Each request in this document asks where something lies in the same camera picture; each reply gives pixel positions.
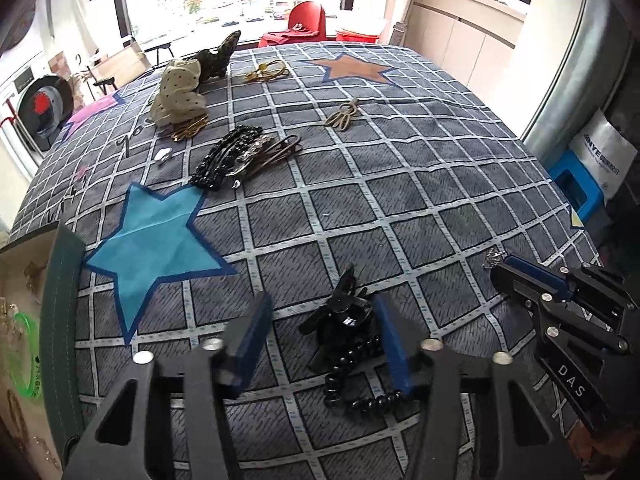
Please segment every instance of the orange star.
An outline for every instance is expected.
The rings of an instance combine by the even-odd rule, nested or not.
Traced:
[[[376,83],[384,83],[397,86],[383,74],[390,70],[395,70],[392,66],[378,65],[349,56],[349,54],[340,54],[335,59],[313,59],[307,61],[314,65],[324,67],[324,79],[322,81],[335,81],[345,77],[361,77],[368,81]]]

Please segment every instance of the red chair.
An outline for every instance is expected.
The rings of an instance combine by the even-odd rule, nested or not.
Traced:
[[[302,30],[296,26],[302,24]],[[317,2],[297,4],[289,14],[289,28],[282,32],[267,32],[262,35],[258,47],[276,44],[308,43],[326,41],[326,16]]]

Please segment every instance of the teal star patch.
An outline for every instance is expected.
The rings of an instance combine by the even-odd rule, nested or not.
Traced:
[[[89,269],[113,278],[125,344],[159,283],[236,274],[193,225],[203,200],[193,186],[162,196],[130,184],[119,227],[87,258]]]

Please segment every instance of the bed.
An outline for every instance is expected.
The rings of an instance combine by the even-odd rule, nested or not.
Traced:
[[[273,59],[285,61],[290,76],[244,83],[247,71]],[[273,331],[249,390],[227,407],[245,478],[402,478],[417,406],[363,418],[332,414],[322,403],[323,377],[306,366],[314,338],[298,332],[354,263],[359,283],[386,290],[425,334],[472,355],[513,354],[561,430],[571,428],[575,413],[533,360],[529,316],[496,293],[482,263],[494,246],[553,268],[597,255],[589,237],[571,228],[569,206],[546,171],[464,85],[407,48],[324,42],[247,50],[232,57],[230,76],[202,87],[207,128],[173,142],[145,123],[160,77],[157,70],[126,85],[108,107],[65,131],[30,186],[11,240],[45,224],[79,172],[86,185],[61,220],[84,240],[89,257],[121,227],[132,183],[157,197],[179,192],[238,124],[300,136],[303,151],[236,190],[204,193],[194,228],[235,274],[159,283],[134,323],[123,324],[113,278],[82,269],[75,366],[85,422],[133,353],[187,352],[266,290]],[[360,114],[349,130],[322,126],[352,98]],[[115,141],[136,126],[142,132],[124,157]],[[167,146],[173,156],[159,165],[154,155]],[[390,390],[384,361],[359,368],[347,390]],[[190,478],[183,407],[172,401],[181,480]],[[459,478],[468,478],[468,396],[460,409]]]

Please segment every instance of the silver screw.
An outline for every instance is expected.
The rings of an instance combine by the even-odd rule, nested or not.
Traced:
[[[143,350],[142,352],[136,352],[133,356],[133,362],[137,365],[146,365],[154,360],[153,352],[149,352],[147,350]]]
[[[496,352],[492,359],[497,365],[510,365],[513,363],[513,357],[507,352]]]
[[[205,339],[200,346],[209,351],[222,350],[225,346],[225,342],[219,337],[212,337],[210,339]]]
[[[423,339],[422,342],[420,343],[420,348],[422,348],[423,350],[428,350],[431,352],[437,352],[438,350],[442,350],[443,347],[443,343],[442,341],[440,341],[439,339]]]

